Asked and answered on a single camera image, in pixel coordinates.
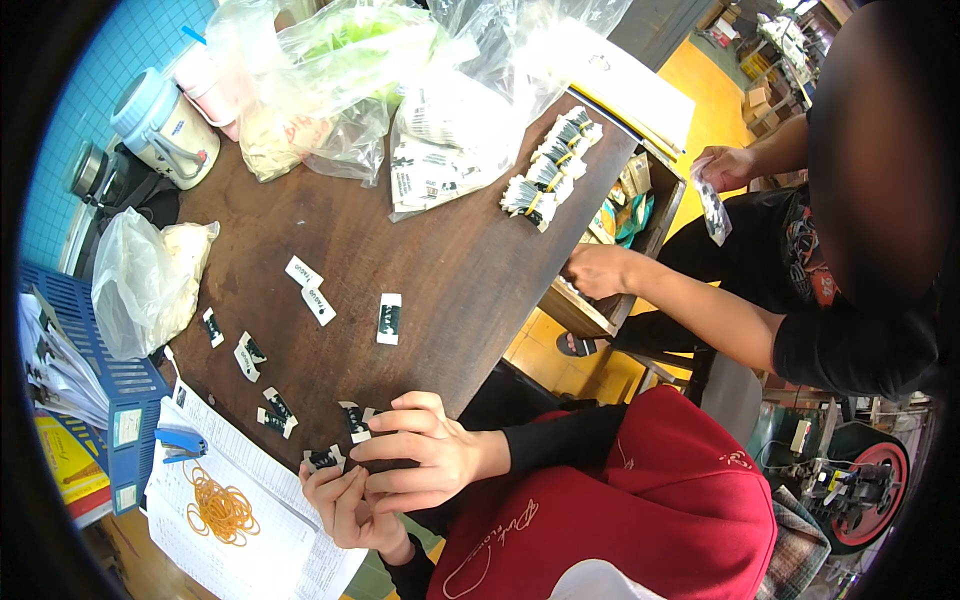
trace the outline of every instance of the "clear plastic bag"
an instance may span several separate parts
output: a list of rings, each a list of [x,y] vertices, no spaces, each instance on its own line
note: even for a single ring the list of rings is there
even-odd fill
[[[93,263],[90,297],[113,358],[145,358],[183,331],[220,224],[157,230],[133,208],[113,217]]]
[[[607,36],[631,0],[427,0],[449,40],[408,80],[391,132],[392,221],[490,185],[516,163],[526,128],[570,81],[559,25],[574,19]],[[433,146],[420,162],[408,156]],[[442,161],[429,156],[443,156]]]
[[[298,161],[376,185],[399,81],[430,58],[440,28],[412,2],[334,0],[275,32],[280,0],[230,0],[206,28],[241,107],[240,145],[261,181]]]
[[[727,214],[727,207],[720,201],[713,185],[704,181],[700,173],[711,161],[713,156],[704,156],[697,158],[690,165],[690,179],[693,181],[693,187],[700,196],[700,204],[704,208],[704,223],[707,225],[707,234],[717,246],[723,246],[727,241],[727,236],[733,231],[730,215]]]

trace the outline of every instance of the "sandal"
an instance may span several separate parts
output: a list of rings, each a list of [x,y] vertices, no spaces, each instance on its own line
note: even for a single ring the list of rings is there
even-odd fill
[[[570,344],[566,340],[566,335],[568,333],[570,332],[565,331],[564,333],[560,334],[560,337],[557,338],[557,350],[559,350],[561,354],[565,354],[566,356],[573,356],[576,358],[583,358],[584,356],[590,356],[591,354],[596,353],[597,351],[596,341],[581,340],[575,335],[573,336],[573,347],[575,349],[571,350]]]

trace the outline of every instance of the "hand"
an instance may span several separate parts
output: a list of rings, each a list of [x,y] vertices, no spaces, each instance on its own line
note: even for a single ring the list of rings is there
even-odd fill
[[[564,266],[564,276],[595,300],[627,293],[637,252],[608,244],[577,244]]]
[[[713,156],[713,160],[704,167],[700,177],[713,185],[717,193],[746,187],[754,178],[756,157],[749,148],[707,146],[697,160],[705,156]]]
[[[386,493],[373,509],[406,513],[439,506],[468,483],[510,470],[510,449],[500,431],[467,431],[448,419],[440,397],[410,392],[392,402],[395,410],[368,421],[372,431],[397,431],[356,445],[355,461],[409,458],[416,468],[375,473],[368,492]]]
[[[367,470],[358,465],[343,477],[340,473],[339,467],[329,467],[310,475],[306,467],[300,466],[303,496],[317,509],[326,534],[341,548],[372,548],[385,560],[412,556],[413,546],[400,519],[393,513],[371,510],[371,504],[382,494],[368,492],[367,500],[363,499]]]

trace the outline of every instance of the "blue stapler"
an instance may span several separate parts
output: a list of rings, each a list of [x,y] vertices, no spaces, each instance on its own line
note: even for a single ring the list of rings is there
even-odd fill
[[[188,461],[206,454],[206,440],[192,431],[158,428],[154,437],[160,440],[164,448],[167,448],[167,457],[163,459],[164,464]]]

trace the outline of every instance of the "black sleeve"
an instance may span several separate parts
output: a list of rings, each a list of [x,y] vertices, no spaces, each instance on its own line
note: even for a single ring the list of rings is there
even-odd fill
[[[510,447],[510,472],[569,465],[602,466],[629,404],[587,408],[565,417],[503,429]]]
[[[825,310],[788,314],[774,342],[774,370],[845,396],[909,394],[937,359],[932,301],[928,295],[890,319],[859,313],[841,298]]]
[[[414,558],[409,563],[393,566],[387,564],[383,557],[380,557],[380,561],[383,562],[390,578],[394,580],[397,596],[402,600],[421,600],[421,598],[426,598],[426,591],[430,586],[430,577],[433,576],[434,565],[427,558],[417,536],[408,533],[407,537],[410,538],[410,542],[414,544],[415,549]]]

